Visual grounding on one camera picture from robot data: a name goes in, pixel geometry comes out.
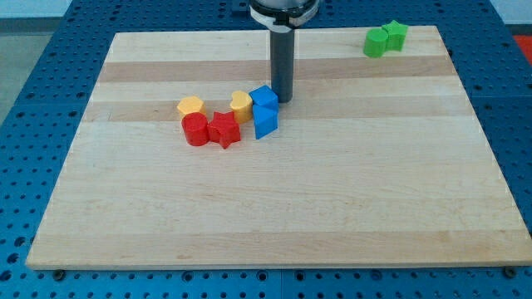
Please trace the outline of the robot arm flange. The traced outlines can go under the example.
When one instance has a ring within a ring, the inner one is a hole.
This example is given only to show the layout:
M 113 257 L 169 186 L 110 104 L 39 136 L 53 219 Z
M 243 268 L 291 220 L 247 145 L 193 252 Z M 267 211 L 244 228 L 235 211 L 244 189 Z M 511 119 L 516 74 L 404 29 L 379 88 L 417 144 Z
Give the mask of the robot arm flange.
M 272 32 L 287 33 L 311 20 L 320 0 L 250 0 L 251 17 Z

